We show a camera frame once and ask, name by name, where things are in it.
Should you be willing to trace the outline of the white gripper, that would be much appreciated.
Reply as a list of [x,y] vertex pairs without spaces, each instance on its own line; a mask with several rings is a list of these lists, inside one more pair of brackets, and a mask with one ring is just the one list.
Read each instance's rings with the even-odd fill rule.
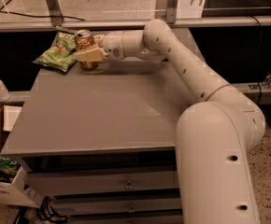
[[97,45],[77,50],[74,53],[74,57],[80,62],[102,62],[106,57],[109,60],[123,60],[125,54],[122,35],[123,32],[95,35],[93,38]]

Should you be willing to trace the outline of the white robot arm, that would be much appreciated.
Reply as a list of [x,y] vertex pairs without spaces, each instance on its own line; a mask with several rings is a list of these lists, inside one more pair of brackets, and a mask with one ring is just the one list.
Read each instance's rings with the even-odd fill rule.
[[166,58],[193,96],[178,119],[176,162],[184,224],[261,224],[247,153],[264,136],[262,110],[183,45],[165,21],[138,31],[75,33],[80,62]]

